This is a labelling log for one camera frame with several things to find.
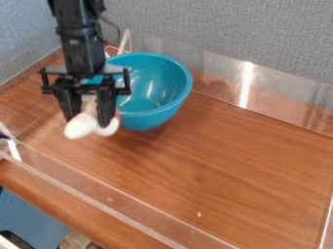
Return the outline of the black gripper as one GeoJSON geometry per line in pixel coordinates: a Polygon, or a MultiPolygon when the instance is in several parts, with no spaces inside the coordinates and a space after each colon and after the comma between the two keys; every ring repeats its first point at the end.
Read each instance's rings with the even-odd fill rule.
{"type": "Polygon", "coordinates": [[[55,93],[67,121],[70,121],[81,112],[82,95],[95,94],[98,90],[98,121],[101,127],[107,127],[117,113],[118,94],[131,94],[131,69],[107,63],[95,75],[89,78],[77,78],[69,73],[65,65],[43,67],[39,69],[38,73],[42,77],[42,92],[46,94],[55,93]],[[63,88],[57,89],[57,84],[50,83],[50,75],[55,75],[58,81],[66,82],[63,88]],[[115,81],[115,89],[101,88],[103,81],[107,79],[115,81]]]}

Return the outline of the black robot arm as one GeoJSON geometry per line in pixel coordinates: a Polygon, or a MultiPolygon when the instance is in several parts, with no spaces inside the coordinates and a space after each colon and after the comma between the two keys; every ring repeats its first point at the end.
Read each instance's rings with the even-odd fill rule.
{"type": "Polygon", "coordinates": [[[105,0],[47,0],[57,19],[66,64],[44,67],[42,92],[54,94],[65,117],[78,114],[85,94],[97,95],[101,127],[107,127],[117,115],[119,95],[131,94],[130,68],[106,61],[101,17],[105,0]]]}

